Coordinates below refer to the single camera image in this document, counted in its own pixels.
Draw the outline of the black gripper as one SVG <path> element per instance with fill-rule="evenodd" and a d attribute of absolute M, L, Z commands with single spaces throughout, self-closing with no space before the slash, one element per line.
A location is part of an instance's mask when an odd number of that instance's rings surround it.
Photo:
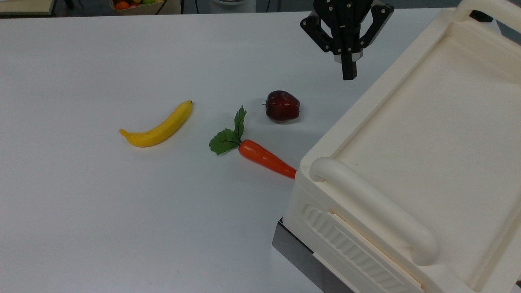
<path fill-rule="evenodd" d="M 394 12 L 392 5 L 371 0 L 315 0 L 314 11 L 301 28 L 323 52 L 332 52 L 342 67 L 344 80 L 357 77 L 357 60 L 371 45 Z M 371 13 L 372 23 L 360 36 L 361 23 Z"/>

